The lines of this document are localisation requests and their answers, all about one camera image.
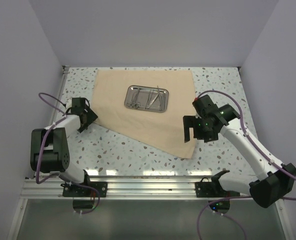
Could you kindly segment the beige cloth wrap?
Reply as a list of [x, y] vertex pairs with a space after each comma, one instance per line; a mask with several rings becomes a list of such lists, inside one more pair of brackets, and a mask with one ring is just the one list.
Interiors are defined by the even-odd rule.
[[[165, 89], [169, 92], [163, 113], [126, 108], [130, 86]], [[184, 116], [194, 116], [192, 101], [195, 85], [190, 70], [99, 70], [94, 81], [91, 109], [96, 123], [111, 131], [162, 150], [190, 159], [196, 142], [184, 141]]]

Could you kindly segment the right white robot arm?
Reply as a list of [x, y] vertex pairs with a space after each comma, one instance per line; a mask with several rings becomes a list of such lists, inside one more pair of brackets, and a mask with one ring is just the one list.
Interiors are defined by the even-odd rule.
[[296, 167], [284, 164], [271, 154], [245, 127], [241, 110], [226, 104], [218, 107], [209, 95], [196, 97], [192, 103], [197, 116], [183, 117], [184, 141], [190, 133], [205, 143], [226, 138], [242, 155], [255, 173], [254, 179], [234, 176], [223, 169], [209, 180], [195, 183], [198, 198], [250, 195], [261, 207], [268, 208], [288, 194], [294, 185]]

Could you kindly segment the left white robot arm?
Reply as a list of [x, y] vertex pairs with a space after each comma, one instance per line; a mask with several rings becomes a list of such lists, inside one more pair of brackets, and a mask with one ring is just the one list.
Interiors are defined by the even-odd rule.
[[98, 116], [85, 97], [73, 97], [63, 106], [61, 119], [31, 132], [30, 167], [37, 184], [58, 176], [75, 184], [75, 192], [84, 197], [91, 193], [92, 184], [87, 172], [70, 160], [68, 137], [75, 132], [82, 133]]

